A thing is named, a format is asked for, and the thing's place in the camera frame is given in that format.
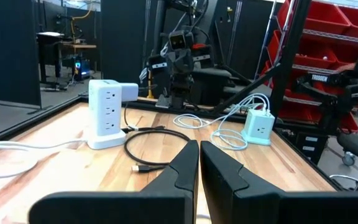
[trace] power adapter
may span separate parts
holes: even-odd
[[[269,146],[274,120],[269,110],[249,110],[242,137],[249,143]]]
[[[90,148],[105,149],[124,144],[126,134],[121,130],[121,104],[137,100],[138,92],[139,87],[135,83],[89,81]]]

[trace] chair wheel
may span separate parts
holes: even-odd
[[[345,156],[342,157],[342,162],[347,166],[353,166],[356,162],[356,157],[351,152],[346,152]]]

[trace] white charging cable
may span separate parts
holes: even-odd
[[[255,99],[259,99],[261,100],[263,103],[254,103]],[[243,138],[242,134],[239,133],[238,131],[234,131],[231,129],[222,129],[222,125],[225,122],[225,120],[236,114],[240,109],[243,108],[251,108],[251,109],[257,109],[258,107],[263,105],[263,110],[268,112],[270,111],[270,103],[269,103],[269,99],[267,98],[267,96],[261,94],[261,93],[254,93],[249,95],[248,97],[246,97],[245,99],[243,99],[240,103],[232,106],[230,108],[230,111],[227,115],[222,116],[220,118],[217,118],[213,121],[207,121],[205,119],[201,119],[193,114],[182,114],[177,116],[176,118],[173,119],[173,123],[179,127],[182,128],[189,128],[189,129],[199,129],[199,128],[204,128],[209,126],[210,124],[213,124],[219,120],[222,120],[221,123],[219,124],[219,127],[217,130],[215,130],[211,136],[210,136],[210,140],[211,142],[221,148],[224,149],[229,149],[229,150],[243,150],[248,146],[248,142]],[[195,126],[192,124],[186,124],[185,122],[182,121],[182,119],[191,119],[193,121],[197,121],[199,123],[199,125]],[[223,146],[218,144],[215,140],[214,137],[219,137],[223,142],[225,142],[228,146]],[[233,144],[230,142],[230,140],[236,140],[242,143],[242,145],[237,145],[237,144]]]
[[[51,145],[51,146],[34,146],[34,145],[30,145],[30,144],[24,144],[24,143],[20,143],[20,142],[12,142],[12,141],[0,141],[0,149],[13,149],[13,150],[18,150],[18,151],[29,151],[31,149],[52,149],[55,147],[59,147],[65,144],[70,144],[70,143],[74,143],[74,142],[86,142],[87,140],[85,139],[73,139],[67,142],[62,142],[59,144],[55,144],[55,145]],[[37,165],[38,160],[34,159],[33,161],[31,161],[29,163],[29,165],[26,166],[26,168],[22,169],[19,172],[13,172],[11,174],[4,174],[4,175],[0,175],[0,178],[7,178],[7,177],[14,177],[17,176],[19,174],[23,174],[31,169],[33,169],[35,167],[35,165]]]

